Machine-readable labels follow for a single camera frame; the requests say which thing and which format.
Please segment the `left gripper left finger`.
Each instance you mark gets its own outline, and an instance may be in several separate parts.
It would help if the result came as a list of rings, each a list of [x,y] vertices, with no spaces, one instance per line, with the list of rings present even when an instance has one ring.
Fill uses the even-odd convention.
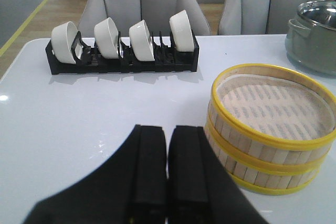
[[[165,223],[166,142],[161,127],[135,125],[91,174],[38,202],[25,223]]]

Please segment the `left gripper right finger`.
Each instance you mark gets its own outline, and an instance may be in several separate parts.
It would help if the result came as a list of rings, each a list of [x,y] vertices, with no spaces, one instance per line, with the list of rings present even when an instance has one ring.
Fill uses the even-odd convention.
[[[168,170],[169,223],[266,223],[223,168],[202,127],[174,129]]]

